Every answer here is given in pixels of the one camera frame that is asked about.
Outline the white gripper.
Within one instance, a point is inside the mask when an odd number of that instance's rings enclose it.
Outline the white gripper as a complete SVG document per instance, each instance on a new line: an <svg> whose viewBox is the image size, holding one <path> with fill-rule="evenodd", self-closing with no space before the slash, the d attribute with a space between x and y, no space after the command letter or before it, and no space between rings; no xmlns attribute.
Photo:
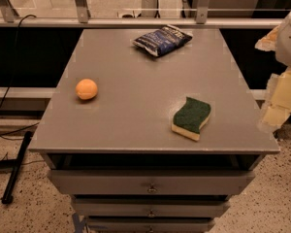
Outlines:
<svg viewBox="0 0 291 233"><path fill-rule="evenodd" d="M291 12L267 35L255 44L262 51L275 51L278 62L291 66ZM265 102L261 108L258 128L267 133L279 129L291 115L291 67L282 74L271 74Z"/></svg>

